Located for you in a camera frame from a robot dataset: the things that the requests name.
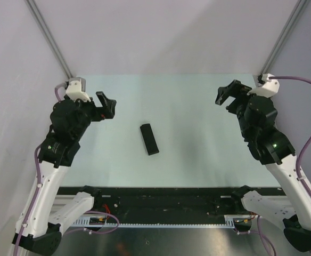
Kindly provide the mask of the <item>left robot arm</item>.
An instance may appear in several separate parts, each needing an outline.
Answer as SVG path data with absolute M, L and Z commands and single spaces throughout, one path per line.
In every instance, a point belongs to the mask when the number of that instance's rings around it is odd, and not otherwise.
M 29 201 L 16 223 L 13 255 L 18 255 L 19 248 L 40 255 L 52 255 L 62 236 L 77 219 L 87 212 L 97 213 L 102 209 L 100 190 L 85 186 L 71 202 L 56 213 L 51 212 L 85 131 L 92 122 L 115 116 L 116 100 L 107 98 L 101 91 L 96 96 L 100 107 L 86 93 L 77 93 L 74 98 L 66 95 L 53 106 L 49 131 L 34 152 L 35 181 Z

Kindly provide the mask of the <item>black glasses case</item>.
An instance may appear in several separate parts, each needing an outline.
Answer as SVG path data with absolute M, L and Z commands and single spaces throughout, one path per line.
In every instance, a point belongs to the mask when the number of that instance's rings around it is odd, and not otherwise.
M 148 155 L 151 156 L 158 154 L 159 148 L 156 143 L 151 125 L 149 123 L 143 124 L 140 126 L 140 130 Z

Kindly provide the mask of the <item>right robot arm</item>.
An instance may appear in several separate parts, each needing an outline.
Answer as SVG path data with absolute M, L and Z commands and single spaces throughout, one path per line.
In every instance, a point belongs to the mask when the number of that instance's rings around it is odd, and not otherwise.
M 275 127 L 277 110 L 272 97 L 279 91 L 279 77 L 267 74 L 251 88 L 238 80 L 218 88 L 215 103 L 234 100 L 226 110 L 237 116 L 241 135 L 254 159 L 273 175 L 290 206 L 266 199 L 248 186 L 241 187 L 231 200 L 237 214 L 250 211 L 283 231 L 288 242 L 300 252 L 311 251 L 311 182 L 301 168 L 301 155 L 288 137 Z

